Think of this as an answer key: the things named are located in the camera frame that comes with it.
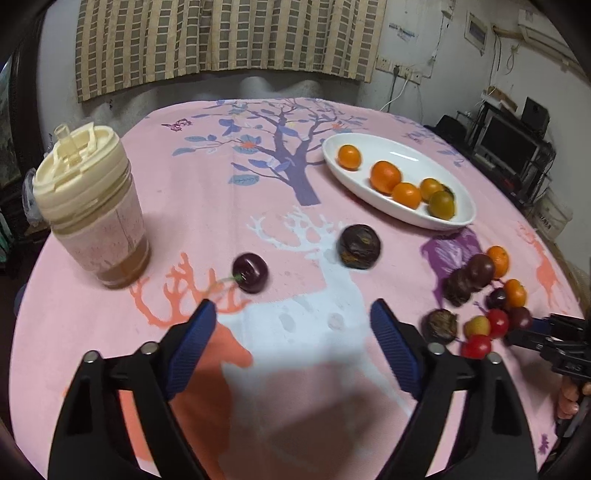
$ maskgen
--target screw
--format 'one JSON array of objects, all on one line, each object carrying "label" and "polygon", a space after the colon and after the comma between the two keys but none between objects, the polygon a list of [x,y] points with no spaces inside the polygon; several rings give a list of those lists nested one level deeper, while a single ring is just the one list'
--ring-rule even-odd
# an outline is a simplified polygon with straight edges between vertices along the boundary
[{"label": "screw", "polygon": [[97,352],[96,350],[91,350],[90,352],[86,352],[84,354],[84,356],[82,357],[82,360],[84,360],[84,363],[86,363],[86,364],[91,364],[92,362],[96,362],[98,357],[99,357],[99,352]]},{"label": "screw", "polygon": [[498,365],[501,364],[503,362],[503,359],[501,358],[501,356],[496,353],[496,352],[491,352],[489,353],[486,358],[488,358],[488,361],[490,363],[492,363],[493,365]]},{"label": "screw", "polygon": [[427,348],[433,355],[443,355],[445,353],[445,347],[437,342],[429,343]]},{"label": "screw", "polygon": [[152,355],[158,350],[158,344],[156,342],[145,342],[139,349],[144,355]]}]

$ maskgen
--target curtain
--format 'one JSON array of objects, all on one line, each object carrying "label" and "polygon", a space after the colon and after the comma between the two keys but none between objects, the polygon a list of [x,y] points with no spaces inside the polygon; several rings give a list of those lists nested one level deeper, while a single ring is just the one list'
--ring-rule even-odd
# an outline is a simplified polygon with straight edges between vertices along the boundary
[{"label": "curtain", "polygon": [[386,0],[82,0],[78,101],[235,69],[369,82],[385,6]]}]

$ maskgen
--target pink tablecloth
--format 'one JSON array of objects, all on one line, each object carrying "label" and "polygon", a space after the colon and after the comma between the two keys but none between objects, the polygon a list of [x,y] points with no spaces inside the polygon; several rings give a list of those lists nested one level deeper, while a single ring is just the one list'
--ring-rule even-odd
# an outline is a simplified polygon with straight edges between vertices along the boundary
[{"label": "pink tablecloth", "polygon": [[[397,140],[448,168],[476,201],[474,225],[436,236],[357,200],[331,176],[320,148],[322,139],[348,131]],[[403,322],[417,324],[441,305],[438,278],[491,245],[508,250],[508,277],[526,286],[535,316],[580,314],[556,262],[517,210],[454,149],[408,119],[316,99],[193,102],[153,112],[123,142],[153,248],[145,277],[130,289],[105,290],[50,237],[17,321],[12,422],[42,473],[84,352],[126,355],[159,340],[244,251],[266,259],[270,285],[256,296],[209,293],[219,324],[187,391],[173,401],[214,480],[374,478],[414,401],[398,388],[371,334],[369,305],[383,297]],[[351,223],[371,225],[382,239],[382,257],[367,273],[335,257],[339,231]],[[457,310],[462,321],[479,313],[485,293]],[[555,439],[558,379],[532,352],[500,341],[493,348],[515,380],[541,464]],[[136,453],[154,470],[129,395],[123,400]],[[446,463],[461,409],[455,402],[431,471]]]}]

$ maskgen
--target blue gripper pad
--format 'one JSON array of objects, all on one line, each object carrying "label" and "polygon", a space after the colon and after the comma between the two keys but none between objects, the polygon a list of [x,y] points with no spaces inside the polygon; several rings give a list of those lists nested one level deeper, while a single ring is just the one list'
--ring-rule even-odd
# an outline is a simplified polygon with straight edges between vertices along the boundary
[{"label": "blue gripper pad", "polygon": [[549,335],[552,331],[552,325],[548,320],[534,319],[530,330],[535,333],[541,333],[542,335]]},{"label": "blue gripper pad", "polygon": [[216,318],[216,308],[212,302],[208,302],[202,309],[197,309],[189,318],[189,328],[168,364],[167,400],[172,400],[177,393],[187,388],[197,362],[216,327]]},{"label": "blue gripper pad", "polygon": [[375,301],[369,311],[369,322],[400,389],[418,400],[422,391],[421,371],[398,330],[398,321],[391,317],[381,302]]}]

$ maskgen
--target red cherry tomato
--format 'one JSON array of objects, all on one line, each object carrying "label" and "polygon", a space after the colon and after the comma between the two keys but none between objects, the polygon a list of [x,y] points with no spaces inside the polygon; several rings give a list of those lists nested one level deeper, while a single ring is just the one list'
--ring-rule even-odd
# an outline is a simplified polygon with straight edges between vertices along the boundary
[{"label": "red cherry tomato", "polygon": [[499,309],[490,309],[486,314],[491,324],[491,338],[502,338],[509,331],[509,317]]},{"label": "red cherry tomato", "polygon": [[482,360],[492,350],[491,338],[485,335],[472,335],[462,345],[462,357]]}]

